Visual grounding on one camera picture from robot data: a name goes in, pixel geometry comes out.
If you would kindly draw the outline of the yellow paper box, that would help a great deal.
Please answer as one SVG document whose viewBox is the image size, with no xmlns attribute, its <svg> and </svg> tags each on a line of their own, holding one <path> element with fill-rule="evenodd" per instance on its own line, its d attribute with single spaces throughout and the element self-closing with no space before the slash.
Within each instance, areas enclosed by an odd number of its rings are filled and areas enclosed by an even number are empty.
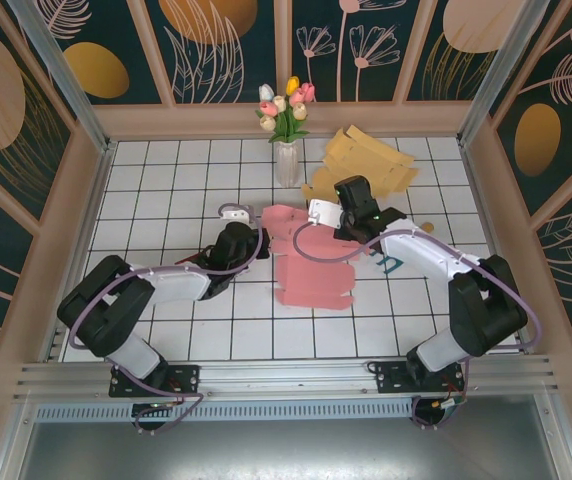
<svg viewBox="0 0 572 480">
<path fill-rule="evenodd" d="M 335 184 L 353 176 L 363 176 L 376 199 L 404 193 L 419 173 L 413 156 L 367 135 L 354 125 L 338 130 L 326 144 L 323 166 L 301 187 L 307 201 L 338 202 Z"/>
</svg>

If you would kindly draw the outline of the pink paper box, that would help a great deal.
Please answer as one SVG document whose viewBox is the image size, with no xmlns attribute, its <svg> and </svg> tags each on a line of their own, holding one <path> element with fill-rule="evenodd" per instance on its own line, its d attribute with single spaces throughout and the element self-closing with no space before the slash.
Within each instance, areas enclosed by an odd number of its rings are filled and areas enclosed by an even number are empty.
<svg viewBox="0 0 572 480">
<path fill-rule="evenodd" d="M 263 209 L 262 225 L 275 256 L 279 303 L 288 306 L 345 310 L 353 303 L 355 269 L 348 263 L 321 263 L 353 251 L 357 244 L 337 240 L 327 226 L 309 226 L 293 240 L 295 231 L 308 222 L 308 212 L 287 205 Z"/>
</svg>

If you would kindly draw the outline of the teal garden fork wooden handle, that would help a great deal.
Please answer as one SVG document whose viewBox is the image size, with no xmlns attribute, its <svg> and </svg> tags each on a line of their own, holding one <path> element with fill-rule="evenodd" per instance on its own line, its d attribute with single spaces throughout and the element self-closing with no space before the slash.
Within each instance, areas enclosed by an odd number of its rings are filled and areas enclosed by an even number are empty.
<svg viewBox="0 0 572 480">
<path fill-rule="evenodd" d="M 431 222 L 425 222 L 420 225 L 420 228 L 426 233 L 432 233 L 434 231 L 434 225 Z M 383 268 L 385 275 L 391 274 L 393 271 L 398 269 L 404 264 L 401 259 L 396 257 L 391 257 L 385 254 L 381 254 L 381 258 L 376 261 L 376 265 Z"/>
</svg>

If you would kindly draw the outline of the white ribbed vase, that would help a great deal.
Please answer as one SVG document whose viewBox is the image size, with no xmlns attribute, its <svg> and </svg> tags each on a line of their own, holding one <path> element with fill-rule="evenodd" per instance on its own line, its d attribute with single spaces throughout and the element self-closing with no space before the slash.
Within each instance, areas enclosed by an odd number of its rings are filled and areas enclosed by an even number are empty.
<svg viewBox="0 0 572 480">
<path fill-rule="evenodd" d="M 277 182 L 284 188 L 294 188 L 299 179 L 299 149 L 295 142 L 275 143 Z"/>
</svg>

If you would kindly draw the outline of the artificial tulip bouquet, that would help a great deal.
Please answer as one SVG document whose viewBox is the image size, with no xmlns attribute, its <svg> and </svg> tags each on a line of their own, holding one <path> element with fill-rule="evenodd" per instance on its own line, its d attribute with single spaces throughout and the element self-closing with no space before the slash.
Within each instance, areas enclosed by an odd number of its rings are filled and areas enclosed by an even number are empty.
<svg viewBox="0 0 572 480">
<path fill-rule="evenodd" d="M 291 76 L 284 95 L 277 95 L 268 84 L 261 85 L 258 94 L 255 114 L 260 127 L 271 133 L 270 143 L 293 143 L 308 134 L 303 125 L 308 117 L 308 104 L 315 99 L 312 83 L 301 83 L 297 76 Z"/>
</svg>

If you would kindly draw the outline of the grey metal sheet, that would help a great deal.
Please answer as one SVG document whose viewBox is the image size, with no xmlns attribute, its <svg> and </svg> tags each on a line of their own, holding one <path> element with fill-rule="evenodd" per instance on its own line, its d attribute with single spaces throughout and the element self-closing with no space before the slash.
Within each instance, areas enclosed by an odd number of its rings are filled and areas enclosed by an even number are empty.
<svg viewBox="0 0 572 480">
<path fill-rule="evenodd" d="M 27 405 L 0 480 L 572 480 L 550 397 L 477 397 L 438 429 L 406 418 L 44 423 Z"/>
</svg>

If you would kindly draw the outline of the aluminium table side rail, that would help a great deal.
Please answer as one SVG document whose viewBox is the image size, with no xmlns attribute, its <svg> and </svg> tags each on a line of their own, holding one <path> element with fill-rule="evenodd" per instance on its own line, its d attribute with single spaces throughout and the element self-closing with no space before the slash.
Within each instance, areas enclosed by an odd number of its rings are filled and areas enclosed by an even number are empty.
<svg viewBox="0 0 572 480">
<path fill-rule="evenodd" d="M 532 232 L 507 158 L 496 146 L 482 141 L 466 148 L 463 157 L 489 249 L 506 259 L 520 296 L 536 309 L 528 260 Z"/>
<path fill-rule="evenodd" d="M 38 361 L 47 363 L 59 355 L 62 327 L 56 311 L 84 271 L 85 259 L 108 180 L 116 143 L 108 140 L 89 167 L 69 166 L 49 208 L 46 234 L 49 240 L 48 319 Z"/>
</svg>

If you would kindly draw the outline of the aluminium mounting rail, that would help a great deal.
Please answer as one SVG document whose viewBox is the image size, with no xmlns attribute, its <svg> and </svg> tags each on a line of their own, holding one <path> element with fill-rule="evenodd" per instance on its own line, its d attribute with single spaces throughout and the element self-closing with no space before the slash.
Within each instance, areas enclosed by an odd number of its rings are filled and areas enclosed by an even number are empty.
<svg viewBox="0 0 572 480">
<path fill-rule="evenodd" d="M 365 359 L 205 361 L 198 391 L 207 400 L 372 398 L 376 376 Z M 32 402 L 108 400 L 108 363 L 40 363 L 21 367 L 12 398 Z M 471 396 L 553 393 L 552 365 L 543 355 L 474 359 L 466 376 Z"/>
</svg>

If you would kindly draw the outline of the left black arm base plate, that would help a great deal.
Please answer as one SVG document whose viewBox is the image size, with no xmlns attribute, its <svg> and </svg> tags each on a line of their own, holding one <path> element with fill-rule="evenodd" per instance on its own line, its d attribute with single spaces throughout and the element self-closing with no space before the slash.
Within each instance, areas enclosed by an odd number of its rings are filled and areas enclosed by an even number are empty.
<svg viewBox="0 0 572 480">
<path fill-rule="evenodd" d="M 200 380 L 198 365 L 159 365 L 148 377 L 142 380 L 147 388 L 142 388 L 123 371 L 113 366 L 108 395 L 111 398 L 159 397 L 157 390 L 176 394 L 196 393 Z"/>
</svg>

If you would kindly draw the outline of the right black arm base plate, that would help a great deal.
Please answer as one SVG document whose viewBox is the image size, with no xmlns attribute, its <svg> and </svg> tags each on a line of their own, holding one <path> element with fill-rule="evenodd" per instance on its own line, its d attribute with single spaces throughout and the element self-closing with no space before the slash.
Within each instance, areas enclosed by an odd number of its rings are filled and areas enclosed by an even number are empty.
<svg viewBox="0 0 572 480">
<path fill-rule="evenodd" d="M 374 376 L 380 394 L 387 393 L 448 393 L 450 389 L 462 391 L 464 373 L 455 363 L 437 373 L 431 373 L 423 380 L 415 380 L 405 361 L 369 361 L 366 369 Z"/>
</svg>

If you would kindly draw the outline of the aluminium frame post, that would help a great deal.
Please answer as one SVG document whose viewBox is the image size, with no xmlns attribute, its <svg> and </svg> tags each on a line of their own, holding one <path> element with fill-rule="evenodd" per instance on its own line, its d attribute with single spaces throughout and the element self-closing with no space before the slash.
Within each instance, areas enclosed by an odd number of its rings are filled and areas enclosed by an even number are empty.
<svg viewBox="0 0 572 480">
<path fill-rule="evenodd" d="M 466 150 L 475 138 L 500 90 L 545 16 L 549 3 L 550 0 L 525 0 L 518 11 L 459 127 L 457 140 L 461 149 Z"/>
<path fill-rule="evenodd" d="M 73 40 L 92 17 L 89 0 L 3 0 L 37 62 L 74 112 L 101 153 L 110 140 L 95 115 L 86 92 L 66 60 L 59 41 Z"/>
</svg>

